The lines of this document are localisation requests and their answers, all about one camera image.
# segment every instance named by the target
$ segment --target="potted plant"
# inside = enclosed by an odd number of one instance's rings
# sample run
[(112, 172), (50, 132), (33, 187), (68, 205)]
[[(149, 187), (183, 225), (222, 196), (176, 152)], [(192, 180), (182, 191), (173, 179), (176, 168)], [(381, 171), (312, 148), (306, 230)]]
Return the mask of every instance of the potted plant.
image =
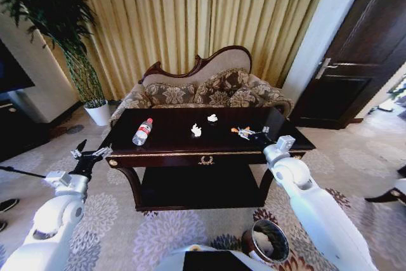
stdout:
[(1, 4), (14, 18), (16, 26), (22, 18), (33, 23), (27, 29), (31, 41), (38, 29), (51, 38), (53, 47), (55, 44), (61, 47), (84, 108), (97, 125), (107, 125), (110, 117), (107, 101), (82, 42), (83, 37), (91, 35), (86, 24), (95, 24), (85, 0), (2, 0)]

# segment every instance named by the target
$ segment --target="door handle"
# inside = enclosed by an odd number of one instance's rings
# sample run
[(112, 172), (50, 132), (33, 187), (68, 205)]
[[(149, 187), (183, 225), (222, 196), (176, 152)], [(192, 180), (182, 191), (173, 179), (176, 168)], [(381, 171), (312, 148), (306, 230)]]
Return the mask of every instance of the door handle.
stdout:
[(320, 62), (322, 64), (322, 66), (320, 67), (320, 70), (317, 72), (315, 79), (320, 79), (321, 76), (323, 75), (325, 69), (335, 69), (338, 67), (338, 65), (330, 66), (329, 65), (330, 62), (331, 62), (331, 58), (329, 58), (329, 57), (325, 58), (323, 62)]

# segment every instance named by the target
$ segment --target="wooden door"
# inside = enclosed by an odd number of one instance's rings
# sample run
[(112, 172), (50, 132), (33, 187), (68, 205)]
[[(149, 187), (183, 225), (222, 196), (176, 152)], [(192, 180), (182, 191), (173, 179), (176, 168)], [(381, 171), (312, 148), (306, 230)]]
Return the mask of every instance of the wooden door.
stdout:
[(406, 0), (355, 0), (291, 115), (345, 128), (406, 61)]

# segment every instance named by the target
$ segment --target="floral carpet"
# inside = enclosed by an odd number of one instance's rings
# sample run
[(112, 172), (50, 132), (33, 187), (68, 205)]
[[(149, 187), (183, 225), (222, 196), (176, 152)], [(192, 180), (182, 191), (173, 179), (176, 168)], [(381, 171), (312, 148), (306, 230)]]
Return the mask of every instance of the floral carpet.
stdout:
[[(303, 160), (318, 184), (361, 231), (379, 270), (406, 270), (405, 207), (399, 202), (373, 204), (364, 200), (390, 189), (399, 178), (396, 170), (406, 164), (406, 122), (396, 116), (402, 110), (377, 110), (362, 123), (339, 131), (301, 128), (317, 147)], [(85, 138), (89, 150), (102, 141), (104, 128), (92, 123), (82, 109), (61, 127), (61, 134), (49, 143), (1, 165), (40, 174), (69, 171), (75, 166), (71, 149)], [(251, 169), (259, 181), (265, 166)], [(135, 170), (143, 176), (143, 168)], [(14, 197), (21, 200), (0, 214), (0, 220), (8, 222), (0, 232), (0, 266), (23, 242), (35, 211), (52, 196), (53, 190), (41, 179), (0, 171), (0, 201)], [(275, 270), (336, 270), (315, 249), (290, 208), (287, 195), (275, 182), (265, 206), (260, 208), (141, 213), (134, 210), (124, 175), (99, 162), (93, 170), (85, 215), (71, 240), (65, 269), (153, 270), (172, 250), (194, 243), (240, 250), (242, 233), (258, 219), (278, 223), (288, 237), (290, 255), (284, 263), (274, 265)]]

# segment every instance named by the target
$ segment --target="lower table shelf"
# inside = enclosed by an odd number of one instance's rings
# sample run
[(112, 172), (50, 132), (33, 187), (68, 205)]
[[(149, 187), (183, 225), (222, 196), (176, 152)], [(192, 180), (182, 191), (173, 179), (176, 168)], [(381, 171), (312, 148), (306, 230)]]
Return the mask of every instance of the lower table shelf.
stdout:
[(259, 207), (265, 196), (248, 165), (211, 165), (146, 168), (141, 200), (138, 211), (155, 211)]

